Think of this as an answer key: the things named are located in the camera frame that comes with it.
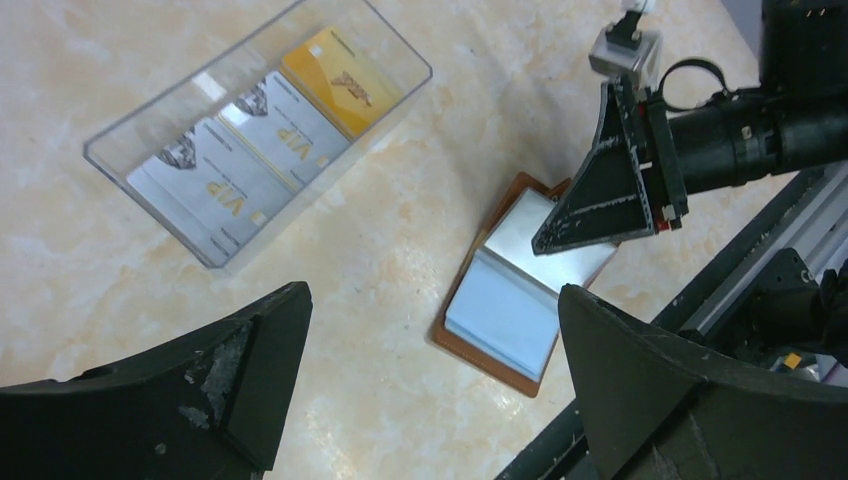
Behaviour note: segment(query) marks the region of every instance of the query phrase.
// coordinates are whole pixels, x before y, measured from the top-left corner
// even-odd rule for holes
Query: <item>yellow card box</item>
[[[286,54],[280,72],[350,140],[403,98],[401,89],[333,27]]]

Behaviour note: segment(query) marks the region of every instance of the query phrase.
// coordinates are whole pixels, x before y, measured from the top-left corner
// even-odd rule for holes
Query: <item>beige marble surface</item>
[[[235,277],[206,272],[81,157],[82,142],[285,0],[0,2],[0,386],[67,379],[167,341],[290,280],[315,298],[267,478],[487,478],[573,399],[562,347],[537,399],[425,340],[484,215],[520,170],[576,172],[618,0],[375,0],[433,64],[406,121]],[[719,0],[663,1],[663,65],[754,56]],[[677,103],[716,85],[682,73]],[[785,179],[691,199],[683,231],[625,244],[592,290],[650,319]]]

